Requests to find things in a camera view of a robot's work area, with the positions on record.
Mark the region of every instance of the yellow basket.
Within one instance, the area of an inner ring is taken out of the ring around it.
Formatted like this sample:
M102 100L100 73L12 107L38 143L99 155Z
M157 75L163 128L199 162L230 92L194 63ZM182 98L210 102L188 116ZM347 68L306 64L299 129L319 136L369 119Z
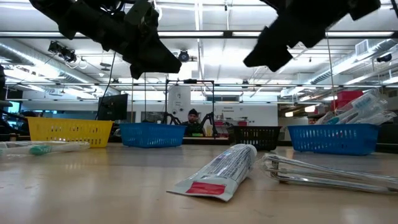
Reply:
M31 141L81 141L90 147L108 144L113 121L27 118Z

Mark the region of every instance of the person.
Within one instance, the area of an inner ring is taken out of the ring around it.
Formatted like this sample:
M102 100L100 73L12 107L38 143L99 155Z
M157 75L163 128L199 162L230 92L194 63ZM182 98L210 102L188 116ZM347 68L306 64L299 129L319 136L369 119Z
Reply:
M190 110L188 113L188 121L181 124L187 127L185 129L186 136L192 136L192 134L203 134L203 127L201 127L198 119L198 112L195 109Z

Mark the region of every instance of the black basket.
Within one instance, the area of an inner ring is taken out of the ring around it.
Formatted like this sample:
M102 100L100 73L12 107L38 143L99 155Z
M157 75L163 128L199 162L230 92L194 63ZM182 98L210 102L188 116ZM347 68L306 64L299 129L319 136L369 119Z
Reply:
M271 151L277 146L280 128L277 126L233 126L227 129L229 143L252 144L259 151Z

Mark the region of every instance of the computer monitor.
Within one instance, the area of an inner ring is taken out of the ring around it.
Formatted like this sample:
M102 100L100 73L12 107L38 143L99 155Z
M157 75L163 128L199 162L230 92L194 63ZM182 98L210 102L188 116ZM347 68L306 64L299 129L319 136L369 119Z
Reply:
M98 100L98 120L127 119L127 99L128 94L101 97Z

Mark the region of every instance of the table surface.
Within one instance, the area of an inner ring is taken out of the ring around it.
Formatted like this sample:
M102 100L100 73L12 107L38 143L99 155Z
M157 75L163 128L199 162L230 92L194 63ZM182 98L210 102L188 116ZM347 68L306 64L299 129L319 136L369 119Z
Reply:
M279 184L256 169L229 202L166 192L227 148L109 144L84 152L8 156L0 161L0 223L397 223L398 196ZM290 147L274 153L398 176L398 155L333 156Z

